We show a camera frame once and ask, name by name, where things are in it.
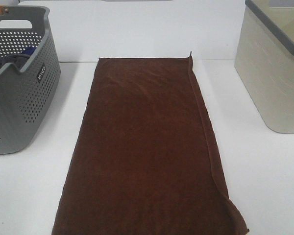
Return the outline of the beige plastic storage bin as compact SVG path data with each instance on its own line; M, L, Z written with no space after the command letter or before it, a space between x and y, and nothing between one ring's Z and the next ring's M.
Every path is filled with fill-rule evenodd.
M294 133L294 0L247 0L235 69L266 126Z

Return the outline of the brown towel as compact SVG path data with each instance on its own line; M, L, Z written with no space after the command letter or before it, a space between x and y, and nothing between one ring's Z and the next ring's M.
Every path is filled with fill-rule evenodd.
M248 233L192 57L99 59L52 233Z

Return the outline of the grey perforated laundry basket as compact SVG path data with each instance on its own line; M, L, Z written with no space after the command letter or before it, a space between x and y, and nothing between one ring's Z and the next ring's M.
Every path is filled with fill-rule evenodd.
M28 21L30 27L0 28L0 59L22 56L27 47L37 47L17 66L0 68L0 155L27 147L38 131L56 92L61 70L49 24L49 9L43 6L7 6L3 21Z

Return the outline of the blue towel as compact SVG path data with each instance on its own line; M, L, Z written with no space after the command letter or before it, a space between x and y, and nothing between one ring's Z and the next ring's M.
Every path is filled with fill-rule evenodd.
M37 47L33 47L33 46L27 47L21 52L21 54L26 56L31 56L35 52L36 48Z

